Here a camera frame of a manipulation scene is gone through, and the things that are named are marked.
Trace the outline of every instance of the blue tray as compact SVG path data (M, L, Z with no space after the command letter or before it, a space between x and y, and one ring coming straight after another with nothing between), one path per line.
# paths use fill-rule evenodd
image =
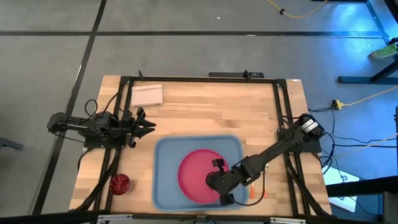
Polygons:
M199 204L192 202L181 191L177 174L186 155L197 149L211 149L224 157L231 166L243 158L241 141L233 135L167 137L155 146L152 201L163 212L197 210L224 210L239 208L237 204L222 206L219 202ZM237 202L246 203L248 192L239 185L232 194Z

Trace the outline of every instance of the electrical cord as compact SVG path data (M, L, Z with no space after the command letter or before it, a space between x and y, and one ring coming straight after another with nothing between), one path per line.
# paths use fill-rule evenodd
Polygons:
M271 0L267 0L267 2L269 2L269 3L272 4L276 9L279 10L279 13L285 14L286 16L289 16L289 17L294 18L294 19L301 19L301 18L303 18L303 17L305 17L305 16L310 15L311 13L315 12L316 10L318 10L321 6L323 6L324 3L326 3L327 1L328 1L328 0L323 1L323 2L322 2L319 6L317 6L315 9L313 9L312 11L310 11L310 12L304 14L304 15L301 15L301 16L292 16L292 15L288 14L287 12L285 12L285 9L279 8L279 7L278 7L275 3L273 3Z
M331 138L331 141L333 142L333 144L331 145L331 151L330 151L330 154L329 154L329 157L328 157L328 159L322 164L322 168L324 168L327 164L328 164L328 162L331 160L331 157L333 156L333 154L335 153L335 140L333 139L333 136L331 135L331 134L329 134L328 132L326 132L326 131L323 131L325 134L327 134L327 135L329 135L329 137Z
M333 137L338 138L338 139L344 139L344 140L353 140L353 141L357 141L357 142L360 142L363 144L369 144L370 142L373 142L373 141L382 141L382 139L372 139L372 140L365 142L365 141L361 141L361 140L358 140L355 138L343 138L343 137L336 136L335 135L335 124L336 124L335 112L332 110L331 113L333 115L333 123L332 123L333 126L332 126L332 130L331 130L331 134L333 135ZM388 141L392 141L392 140L397 140L397 139L396 138L388 139Z
M388 89L388 90L385 90L385 91L382 91L382 92L380 92L380 93L376 93L376 94L374 94L374 95L371 95L371 96L369 96L369 97L363 98L362 100L355 101L355 102L353 102L353 103L347 103L347 104L346 104L346 103L341 103L341 106L352 106L352 105L355 105L355 104L357 104L357 103L360 103L360 102L363 102L363 101L365 101L365 100L368 100L368 99L370 99L370 98L373 98L373 97L375 97L375 96L381 95L381 94L383 94L383 93L388 93L388 92L390 92L390 91L392 91L392 90L395 90L396 88L398 88L398 86L392 87L392 88L390 88L390 89Z
M331 160L330 160L330 163L329 163L329 166L328 166L328 168L326 168L326 170L325 170L325 171L322 173L322 175L325 175L325 174L326 174L326 172L328 172L328 170L330 169L330 167L331 167L332 163L333 163L333 159L331 159Z
M87 105L88 105L89 102L94 102L94 104L95 104L94 112L91 113L91 114L90 114L90 113L88 112L88 110L87 110ZM98 110L98 103L97 103L97 101L94 100L94 99L88 100L88 101L85 103L85 112L86 112L86 114L88 115L88 118L84 119L84 120L81 121L81 122L85 122L85 121L88 121L89 119L93 118L93 117L95 116L95 113L97 112L97 110Z
M343 183L345 183L345 181L344 181L344 179L343 179L343 175L342 175L341 172L340 172L340 168L339 168L339 166L338 166L338 162L337 162L336 157L335 157L335 156L332 156L332 158L335 159L338 174L340 175L340 178L341 178L341 180L343 181ZM362 205L361 205L358 201L356 201L355 199L353 199L353 198L350 197L350 196L348 196L348 197L351 198L352 200L354 200L354 202L357 203L357 204L359 205L359 207L361 208L361 210L362 210L364 213L377 216L377 215L375 215L375 214L373 214L373 213L370 213L370 212L365 211L365 209L362 207Z
M255 201L253 203L250 203L250 204L244 204L244 203L240 203L240 202L235 201L235 199L232 198L229 194L227 195L227 197L230 200L232 200L234 203L236 203L238 205L241 205L241 206L247 206L248 207L248 206L257 205L264 198L264 194L266 192L266 184L265 184L265 182L266 182L266 167L264 166L264 169L262 170L262 193L261 193L261 197L259 198L259 200Z
M367 145L340 145L340 144L335 144L335 146L341 146L341 147L363 147L363 146L367 146ZM369 147L384 147L384 148L394 148L394 149L397 148L397 146L369 146Z
M83 158L83 156L85 156L85 154L89 153L91 150L93 150L93 149L87 149L87 150L79 157L79 161L77 162L77 172L78 172L78 173L79 173L79 169L80 169L81 159Z
M311 112L325 112L325 111L328 111L328 110L331 110L332 109L332 107L328 107L328 108L319 108L319 109L315 109L315 110L312 110L312 109L308 109L308 111L311 111Z
M375 143L373 143L373 144L370 144L370 145L361 147L361 148L359 148L359 149L355 149L355 150L352 150L352 151L349 151L349 152L340 154L340 155L337 156L337 158L342 157L342 156L346 156L346 155L351 154L351 153L354 153L354 152L358 152L358 151L360 151L360 150L363 150L363 149L366 149L366 148L369 148L369 147L373 147L373 146L378 145L378 144L380 144L380 143L382 143L382 142L388 141L389 139L392 139L392 138L395 137L395 136L398 136L398 133L395 133L395 134L393 134L393 135L390 135L389 137L387 137L387 138L385 138L385 139L383 139L383 140L381 140L381 141L375 142Z
M56 135L56 136L58 136L58 137L61 137L61 138L64 138L64 139L69 139L69 140L72 140L72 141L76 141L76 142L80 142L80 143L85 143L85 142L83 142L83 141L81 141L81 140L77 140L77 139L73 139L73 138L68 138L68 137L66 137L66 136L61 136L61 135L59 135L59 134L55 134L54 133L54 135Z
M337 159L336 159L335 156L333 156L333 158L334 158L335 161L336 161L336 166L337 166L338 175L340 175L341 180L343 181L343 183L345 183L344 178L343 178L343 176L342 176L342 174L341 174L341 172L340 172L340 168L338 167ZM359 207L361 208L361 210L362 210L364 213L367 213L367 214L370 214L370 215L374 215L375 217L378 217L378 215L375 215L375 214L373 214L373 213L370 213L370 212L365 211L365 209L362 207L362 205L361 205L357 200L353 199L351 196L348 196L348 197L351 198L352 200L354 200L354 202L357 203L357 204L359 205Z
M100 115L97 116L97 118L101 118L102 116L104 116L106 110L108 109L108 107L111 104L111 102L113 101L113 99L115 99L115 97L117 97L119 94L120 94L120 91L118 91L115 95L112 96L112 98L106 104L105 109L102 111L102 113Z

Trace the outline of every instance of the pink plate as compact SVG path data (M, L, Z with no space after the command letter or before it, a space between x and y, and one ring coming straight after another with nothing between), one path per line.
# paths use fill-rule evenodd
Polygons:
M207 175L218 171L217 167L213 167L213 159L224 158L210 149L198 149L185 156L178 169L178 184L181 191L196 203L213 203L220 197L206 184ZM228 170L225 159L224 170Z

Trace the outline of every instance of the gray floor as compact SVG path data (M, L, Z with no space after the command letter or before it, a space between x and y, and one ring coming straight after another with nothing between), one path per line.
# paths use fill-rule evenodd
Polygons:
M396 35L397 25L384 2L371 2L388 33ZM297 15L319 4L275 3ZM0 1L0 30L91 30L99 5L100 0ZM99 29L377 31L362 3L330 2L304 19L290 19L265 0L108 1ZM22 151L0 152L0 201L8 202L0 205L0 217L30 212L54 140L45 125L52 113L65 109L87 40L0 37L0 136L25 144ZM374 75L391 63L390 58L368 58L383 46L381 39L328 37L97 37L73 115L85 116L84 103L96 98L103 75L137 75L138 69L144 75L193 77L248 69L269 78L302 79L310 108L328 106L332 99L350 103L391 87L336 82L340 75ZM362 140L391 135L396 106L398 94L392 91L337 111L335 134ZM330 112L315 116L331 130ZM68 136L79 138L75 133ZM322 139L322 147L330 151L328 138ZM64 142L45 213L68 209L81 149L77 142ZM335 153L348 150L336 148ZM338 161L341 170L365 179L397 174L393 149L365 149Z

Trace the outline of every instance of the red ball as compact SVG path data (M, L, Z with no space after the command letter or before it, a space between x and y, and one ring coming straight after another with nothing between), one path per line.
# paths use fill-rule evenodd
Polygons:
M122 195L130 189L130 179L127 175L117 174L111 179L109 184L112 194Z

